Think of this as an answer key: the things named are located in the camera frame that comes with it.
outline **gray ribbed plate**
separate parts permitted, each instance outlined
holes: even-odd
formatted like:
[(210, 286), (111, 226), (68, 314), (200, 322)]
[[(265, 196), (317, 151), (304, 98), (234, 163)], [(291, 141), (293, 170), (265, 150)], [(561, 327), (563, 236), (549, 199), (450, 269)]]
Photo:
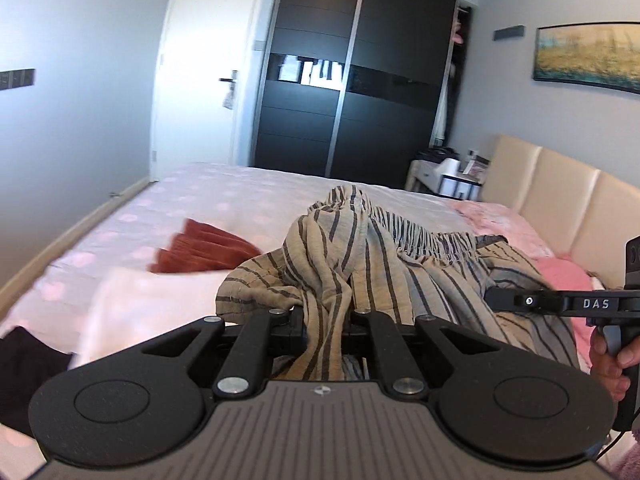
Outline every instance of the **gray ribbed plate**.
[[(322, 394), (316, 392), (318, 386)], [(221, 403), (188, 444), (152, 463), (91, 471), (50, 462), (37, 480), (604, 480), (593, 462), (555, 472), (484, 463), (455, 446), (420, 404), (376, 383), (270, 381)]]

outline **black sliding wardrobe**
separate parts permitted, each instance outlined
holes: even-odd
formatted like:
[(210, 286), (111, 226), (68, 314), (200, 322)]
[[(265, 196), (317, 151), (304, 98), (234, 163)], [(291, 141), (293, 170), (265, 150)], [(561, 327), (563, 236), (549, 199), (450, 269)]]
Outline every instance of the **black sliding wardrobe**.
[(280, 0), (254, 166), (404, 186), (430, 143), (455, 14), (455, 0)]

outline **painting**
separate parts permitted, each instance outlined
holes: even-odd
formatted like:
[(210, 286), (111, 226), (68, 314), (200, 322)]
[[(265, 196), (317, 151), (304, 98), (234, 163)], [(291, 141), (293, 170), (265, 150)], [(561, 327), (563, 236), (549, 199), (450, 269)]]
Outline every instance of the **painting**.
[(539, 28), (533, 79), (640, 94), (640, 23)]

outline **metal screw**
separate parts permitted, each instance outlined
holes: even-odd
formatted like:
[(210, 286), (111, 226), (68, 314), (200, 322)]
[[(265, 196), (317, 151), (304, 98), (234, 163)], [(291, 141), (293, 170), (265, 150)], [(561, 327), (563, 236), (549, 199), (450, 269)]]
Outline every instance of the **metal screw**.
[(418, 379), (403, 377), (394, 382), (394, 390), (399, 394), (415, 395), (424, 390), (424, 384)]
[(324, 384), (322, 384), (321, 386), (316, 386), (314, 388), (314, 393), (318, 394), (321, 397), (324, 397), (325, 395), (331, 393), (331, 388), (329, 388), (328, 386), (324, 386)]
[(226, 394), (241, 394), (249, 387), (249, 382), (242, 377), (225, 377), (218, 381), (218, 389)]

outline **human hand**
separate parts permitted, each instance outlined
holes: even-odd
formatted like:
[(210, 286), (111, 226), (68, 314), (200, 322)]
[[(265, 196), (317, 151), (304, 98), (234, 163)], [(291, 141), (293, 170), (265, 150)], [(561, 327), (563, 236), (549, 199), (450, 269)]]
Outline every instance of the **human hand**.
[(591, 333), (591, 375), (609, 390), (616, 402), (624, 399), (631, 385), (629, 378), (622, 375), (624, 368), (640, 363), (640, 337), (623, 348), (617, 356), (607, 354), (607, 343), (597, 330)]

